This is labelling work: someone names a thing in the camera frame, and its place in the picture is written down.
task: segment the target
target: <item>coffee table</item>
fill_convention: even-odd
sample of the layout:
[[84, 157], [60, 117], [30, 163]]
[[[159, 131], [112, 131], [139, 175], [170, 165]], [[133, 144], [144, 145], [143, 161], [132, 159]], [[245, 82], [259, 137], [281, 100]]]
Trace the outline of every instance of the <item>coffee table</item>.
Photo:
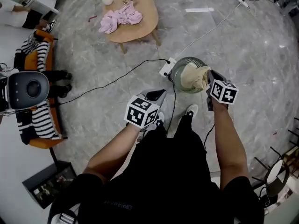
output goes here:
[[[133, 0], [133, 2], [135, 9], [143, 15], [141, 22], [135, 25], [121, 24], [116, 31], [107, 34], [109, 40], [119, 43], [123, 53], [126, 53], [123, 43], [145, 37], [149, 34], [153, 36], [158, 46], [161, 45], [155, 33], [159, 16], [154, 0]], [[104, 6], [103, 14], [106, 14], [110, 10], [115, 11], [121, 9], [123, 5], [121, 0], [113, 0], [111, 5]]]

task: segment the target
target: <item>striped blanket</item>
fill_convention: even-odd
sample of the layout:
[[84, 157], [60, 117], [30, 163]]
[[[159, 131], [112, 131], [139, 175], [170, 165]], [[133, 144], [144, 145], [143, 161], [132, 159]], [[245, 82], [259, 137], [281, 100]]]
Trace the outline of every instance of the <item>striped blanket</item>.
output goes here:
[[[45, 70], [45, 62], [47, 60], [50, 44], [39, 40], [32, 33], [21, 48], [15, 51], [14, 67], [23, 70], [25, 65], [26, 55], [34, 50], [37, 50], [37, 70], [42, 72]], [[28, 144], [31, 139], [44, 138], [58, 140], [61, 138], [55, 128], [48, 100], [37, 105], [35, 111], [20, 112], [16, 114], [18, 121], [19, 133], [23, 143]]]

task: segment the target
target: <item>pink towel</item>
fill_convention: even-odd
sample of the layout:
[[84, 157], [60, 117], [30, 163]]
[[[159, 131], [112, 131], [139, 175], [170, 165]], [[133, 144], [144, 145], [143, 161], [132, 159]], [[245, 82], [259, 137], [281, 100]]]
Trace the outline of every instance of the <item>pink towel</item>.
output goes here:
[[140, 12], [136, 11], [133, 2], [130, 1], [124, 5], [120, 10], [115, 10], [107, 12], [102, 21], [101, 28], [99, 32], [105, 32], [110, 34], [117, 29], [119, 24], [137, 24], [142, 20], [142, 15]]

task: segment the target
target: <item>orange sofa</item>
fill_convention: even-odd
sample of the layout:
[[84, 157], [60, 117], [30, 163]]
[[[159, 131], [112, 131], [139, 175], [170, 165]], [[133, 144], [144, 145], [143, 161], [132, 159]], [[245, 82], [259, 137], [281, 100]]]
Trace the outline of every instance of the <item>orange sofa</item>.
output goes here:
[[[50, 43], [50, 50], [48, 53], [48, 57], [46, 60], [46, 70], [52, 70], [52, 65], [53, 65], [53, 41], [54, 37], [41, 30], [36, 31], [36, 35], [43, 37], [43, 41], [49, 42]], [[25, 59], [25, 70], [37, 70], [37, 51], [33, 51], [32, 53], [28, 54]], [[53, 98], [48, 99], [50, 105], [53, 105], [55, 103]], [[57, 118], [57, 111], [56, 108], [50, 108], [51, 114], [54, 120], [55, 128], [57, 132], [61, 133], [61, 129], [59, 126], [58, 118]], [[34, 147], [39, 147], [39, 148], [51, 148], [55, 146], [56, 144], [59, 144], [63, 141], [64, 139], [59, 139], [59, 140], [49, 140], [49, 139], [44, 139], [44, 138], [36, 138], [30, 140], [30, 145]]]

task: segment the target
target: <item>gray floor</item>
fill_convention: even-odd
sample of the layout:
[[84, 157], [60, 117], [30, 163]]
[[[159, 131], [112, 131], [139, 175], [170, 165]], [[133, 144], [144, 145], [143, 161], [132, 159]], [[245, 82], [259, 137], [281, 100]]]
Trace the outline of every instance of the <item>gray floor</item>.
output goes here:
[[[146, 59], [177, 57], [196, 38], [215, 27], [238, 4], [236, 0], [155, 0], [159, 12], [157, 47], [152, 37], [125, 44], [122, 54], [118, 45], [100, 34], [101, 0], [66, 0], [53, 34], [59, 38], [55, 67], [74, 75], [68, 101], [88, 89], [103, 86]], [[299, 107], [299, 70], [297, 32], [289, 17], [280, 9], [260, 0], [248, 9], [239, 6], [227, 21], [203, 37], [177, 60], [195, 56], [238, 85], [237, 101], [230, 107], [235, 127], [245, 146], [251, 174], [262, 168], [254, 156], [271, 162], [276, 158], [270, 146], [283, 152], [288, 144], [287, 128], [294, 128], [293, 117]], [[185, 8], [213, 7], [212, 13], [186, 13]], [[98, 15], [88, 23], [88, 18]], [[124, 126], [126, 104], [130, 97], [148, 88], [165, 88], [162, 110], [169, 123], [173, 109], [172, 85], [159, 75], [164, 62], [144, 64], [128, 76], [105, 89], [93, 91], [60, 107], [68, 140], [57, 145], [59, 159], [71, 161], [80, 173], [88, 160]], [[193, 129], [202, 139], [213, 125], [213, 113], [207, 111], [206, 94], [177, 92], [176, 109], [170, 127], [172, 136], [186, 107], [199, 105]], [[210, 171], [218, 171], [214, 132], [206, 143]]]

